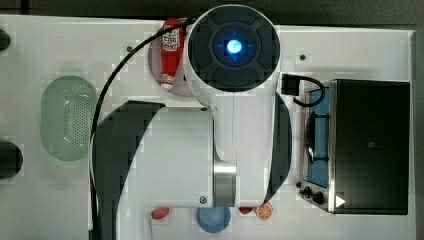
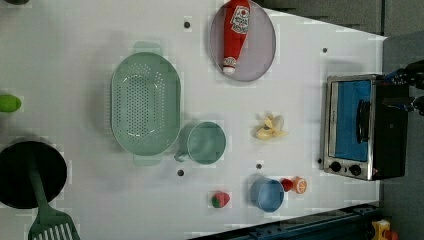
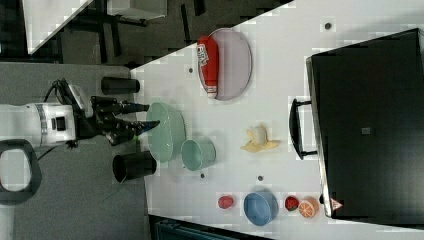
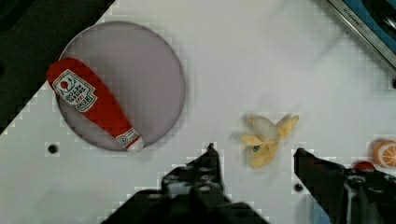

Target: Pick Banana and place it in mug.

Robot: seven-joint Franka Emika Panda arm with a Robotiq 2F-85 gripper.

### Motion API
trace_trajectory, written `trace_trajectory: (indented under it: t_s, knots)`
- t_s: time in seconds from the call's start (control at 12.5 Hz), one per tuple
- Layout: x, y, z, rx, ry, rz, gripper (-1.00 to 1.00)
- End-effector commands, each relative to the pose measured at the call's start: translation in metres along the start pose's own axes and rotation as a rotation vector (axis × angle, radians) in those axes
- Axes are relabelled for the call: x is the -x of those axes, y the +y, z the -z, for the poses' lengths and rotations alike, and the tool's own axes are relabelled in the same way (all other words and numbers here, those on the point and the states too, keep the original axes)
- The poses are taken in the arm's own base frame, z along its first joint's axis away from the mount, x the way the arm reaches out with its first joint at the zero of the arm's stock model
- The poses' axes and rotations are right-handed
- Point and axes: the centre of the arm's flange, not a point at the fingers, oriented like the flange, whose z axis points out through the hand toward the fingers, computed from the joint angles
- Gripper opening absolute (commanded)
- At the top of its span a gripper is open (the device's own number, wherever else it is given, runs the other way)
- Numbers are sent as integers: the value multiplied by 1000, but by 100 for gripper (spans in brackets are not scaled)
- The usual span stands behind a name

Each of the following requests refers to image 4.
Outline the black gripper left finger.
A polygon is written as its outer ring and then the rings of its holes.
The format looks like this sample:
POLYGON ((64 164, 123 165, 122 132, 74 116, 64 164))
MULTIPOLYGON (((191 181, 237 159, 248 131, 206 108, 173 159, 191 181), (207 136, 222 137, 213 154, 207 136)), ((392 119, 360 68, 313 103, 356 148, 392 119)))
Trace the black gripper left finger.
POLYGON ((165 175, 159 189, 138 191, 102 224, 268 224, 246 203, 224 193, 213 144, 197 159, 165 175))

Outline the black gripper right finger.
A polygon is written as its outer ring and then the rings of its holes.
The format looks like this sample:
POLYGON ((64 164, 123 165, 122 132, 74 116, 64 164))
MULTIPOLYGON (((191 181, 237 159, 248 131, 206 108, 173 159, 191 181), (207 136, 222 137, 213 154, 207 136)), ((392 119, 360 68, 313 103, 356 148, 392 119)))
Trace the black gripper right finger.
POLYGON ((396 224, 393 175, 348 169, 300 147, 293 159, 294 173, 332 224, 396 224))

